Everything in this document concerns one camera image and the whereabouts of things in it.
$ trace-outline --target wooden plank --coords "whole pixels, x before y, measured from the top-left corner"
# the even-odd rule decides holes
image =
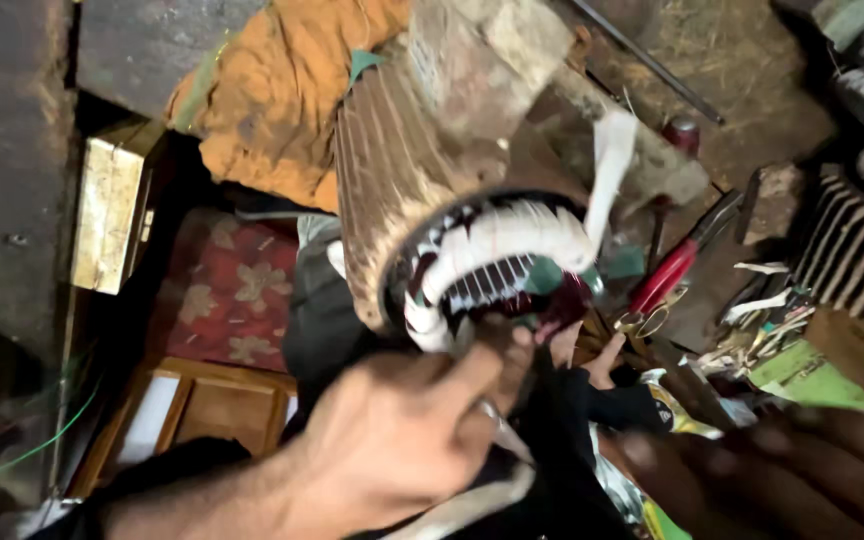
[[[297,393],[296,380],[288,374],[189,360],[176,356],[162,358],[162,362],[155,367],[154,374],[159,377],[175,379],[182,377],[196,380],[207,379],[212,384],[225,383],[226,387],[265,389],[269,392],[279,389],[290,396],[295,396]]]
[[[175,432],[174,442],[184,443],[198,437],[235,439],[253,456],[265,453],[269,417],[276,408],[277,396],[256,387],[251,391],[213,384],[200,378],[192,388],[188,404]]]
[[[117,448],[124,436],[124,430],[135,416],[142,397],[152,381],[151,375],[141,369],[126,387],[126,395],[120,399],[118,406],[109,416],[108,422],[102,426],[99,434],[92,441],[85,458],[78,464],[78,469],[65,490],[68,499],[84,499],[92,494],[92,490],[102,479],[113,449]]]
[[[285,416],[289,412],[289,396],[285,392],[276,392],[273,397],[269,414],[269,425],[265,431],[265,453],[271,454],[279,448],[279,438],[285,429]]]
[[[176,429],[179,428],[183,413],[186,412],[189,395],[192,393],[192,387],[194,386],[195,380],[190,377],[183,377],[178,380],[178,387],[175,387],[175,394],[172,397],[172,403],[169,405],[169,412],[166,413],[165,422],[162,423],[162,431],[158,433],[158,440],[155,442],[156,456],[172,448],[172,443],[176,439]]]

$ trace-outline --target dirt floor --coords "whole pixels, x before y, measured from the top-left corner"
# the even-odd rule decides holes
[[[768,0],[665,0],[651,27],[642,37],[649,52],[726,118],[725,125],[714,125],[593,30],[589,70],[615,94],[628,93],[639,118],[661,126],[669,117],[687,114],[701,125],[699,159],[714,186],[702,201],[670,218],[665,246],[671,247],[720,192],[743,190],[762,166],[810,156],[836,135],[836,125],[806,90],[812,83],[806,53]],[[697,351],[708,348],[712,318],[750,277],[733,264],[755,255],[727,230],[693,268],[692,287],[663,329],[666,338]]]

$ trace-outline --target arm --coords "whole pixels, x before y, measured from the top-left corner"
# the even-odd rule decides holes
[[[350,533],[339,516],[318,511],[298,460],[293,444],[245,466],[116,502],[102,516],[105,538],[339,538]]]
[[[524,328],[480,328],[453,362],[378,354],[322,396],[305,433],[279,453],[115,503],[109,540],[338,538],[381,529],[447,500],[481,469],[495,421],[514,404],[533,356]]]

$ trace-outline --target debris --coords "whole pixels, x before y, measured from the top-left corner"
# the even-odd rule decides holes
[[[740,268],[743,270],[751,270],[752,272],[761,272],[762,274],[785,274],[789,271],[789,267],[784,262],[765,262],[757,264],[754,262],[737,262],[732,268]]]
[[[806,185],[806,174],[792,163],[755,171],[746,190],[736,240],[751,246],[762,240],[788,237]]]
[[[632,164],[639,120],[624,110],[610,110],[595,122],[595,186],[588,198],[585,234],[598,255],[618,188]]]
[[[792,287],[786,287],[785,290],[772,298],[765,300],[747,301],[739,303],[726,313],[726,323],[733,324],[738,321],[739,317],[746,313],[758,312],[761,310],[769,310],[772,308],[781,308],[788,302],[789,294],[792,292]]]

